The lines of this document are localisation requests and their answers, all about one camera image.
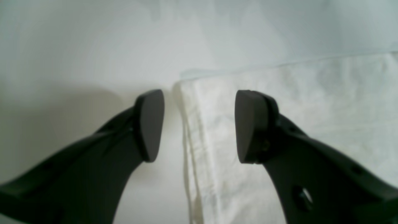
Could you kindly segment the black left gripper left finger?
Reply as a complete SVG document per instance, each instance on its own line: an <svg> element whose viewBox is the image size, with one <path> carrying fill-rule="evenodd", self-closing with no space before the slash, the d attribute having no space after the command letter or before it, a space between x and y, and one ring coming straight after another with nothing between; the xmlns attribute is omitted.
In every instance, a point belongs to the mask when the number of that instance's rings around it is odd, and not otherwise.
<svg viewBox="0 0 398 224"><path fill-rule="evenodd" d="M132 172L154 162L165 100L139 95L92 135L1 185L1 214L27 224L112 224Z"/></svg>

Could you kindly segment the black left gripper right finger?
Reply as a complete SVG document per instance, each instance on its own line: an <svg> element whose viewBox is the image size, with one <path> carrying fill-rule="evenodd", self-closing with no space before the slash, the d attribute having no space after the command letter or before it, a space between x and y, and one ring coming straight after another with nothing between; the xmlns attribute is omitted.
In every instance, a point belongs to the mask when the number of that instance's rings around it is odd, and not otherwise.
<svg viewBox="0 0 398 224"><path fill-rule="evenodd" d="M234 116L238 159L263 165L288 224L397 223L397 188L307 136L271 96L238 90Z"/></svg>

